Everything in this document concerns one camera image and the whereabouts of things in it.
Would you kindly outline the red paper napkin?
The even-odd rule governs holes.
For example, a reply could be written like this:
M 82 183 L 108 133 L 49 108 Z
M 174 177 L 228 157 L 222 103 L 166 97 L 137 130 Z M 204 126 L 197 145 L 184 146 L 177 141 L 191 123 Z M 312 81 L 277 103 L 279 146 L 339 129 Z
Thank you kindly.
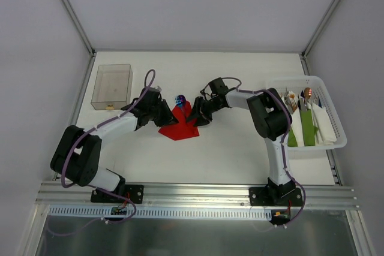
M 172 109 L 172 113 L 178 123 L 162 127 L 158 130 L 158 132 L 174 141 L 198 137 L 200 134 L 198 127 L 194 126 L 195 121 L 186 121 L 191 111 L 192 108 L 189 101 L 186 101 L 183 107 L 175 106 Z

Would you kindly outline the iridescent purple spoon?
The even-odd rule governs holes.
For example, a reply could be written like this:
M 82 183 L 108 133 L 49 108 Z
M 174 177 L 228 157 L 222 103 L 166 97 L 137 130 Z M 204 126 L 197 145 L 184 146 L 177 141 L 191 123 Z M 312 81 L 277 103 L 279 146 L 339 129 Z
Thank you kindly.
M 183 106 L 187 102 L 186 98 L 183 95 L 178 95 L 178 103 Z

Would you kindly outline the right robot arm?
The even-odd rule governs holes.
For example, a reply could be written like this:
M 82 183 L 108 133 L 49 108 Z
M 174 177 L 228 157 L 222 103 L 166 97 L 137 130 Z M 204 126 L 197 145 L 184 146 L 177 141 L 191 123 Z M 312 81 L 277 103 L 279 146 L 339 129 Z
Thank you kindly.
M 274 88 L 260 91 L 243 91 L 238 87 L 229 88 L 225 78 L 211 80 L 207 87 L 196 97 L 191 113 L 186 122 L 193 122 L 195 127 L 202 127 L 212 122 L 212 114 L 224 108 L 240 108 L 250 112 L 254 127 L 264 138 L 268 159 L 268 197 L 275 205 L 282 205 L 290 198 L 296 188 L 290 174 L 284 140 L 287 137 L 292 117 Z

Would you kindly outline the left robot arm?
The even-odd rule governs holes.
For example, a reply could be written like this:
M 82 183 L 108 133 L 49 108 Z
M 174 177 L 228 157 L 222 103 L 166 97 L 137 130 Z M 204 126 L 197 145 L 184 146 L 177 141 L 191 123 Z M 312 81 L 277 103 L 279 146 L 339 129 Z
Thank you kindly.
M 120 114 L 88 130 L 75 125 L 67 127 L 50 162 L 50 168 L 60 174 L 62 180 L 68 179 L 73 185 L 102 189 L 112 202 L 119 202 L 125 197 L 125 179 L 99 166 L 101 150 L 149 122 L 159 128 L 178 123 L 156 88 L 142 89 L 140 96 L 121 110 Z

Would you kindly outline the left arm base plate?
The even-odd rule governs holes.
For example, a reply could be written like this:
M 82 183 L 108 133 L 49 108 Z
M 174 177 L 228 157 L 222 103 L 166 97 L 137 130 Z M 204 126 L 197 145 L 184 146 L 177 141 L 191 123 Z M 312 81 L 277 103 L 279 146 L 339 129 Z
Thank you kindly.
M 144 196 L 144 185 L 123 184 L 114 191 L 105 191 L 97 188 L 92 191 L 91 203 L 123 203 L 126 199 L 134 204 L 142 204 Z

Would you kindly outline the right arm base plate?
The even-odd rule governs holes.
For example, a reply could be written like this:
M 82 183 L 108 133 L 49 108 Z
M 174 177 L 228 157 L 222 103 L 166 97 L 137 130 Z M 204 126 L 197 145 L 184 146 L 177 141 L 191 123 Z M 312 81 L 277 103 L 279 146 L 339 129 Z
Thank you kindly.
M 248 196 L 251 206 L 292 206 L 301 207 L 303 205 L 302 192 L 295 188 L 283 196 L 272 195 L 267 186 L 251 187 L 248 189 Z

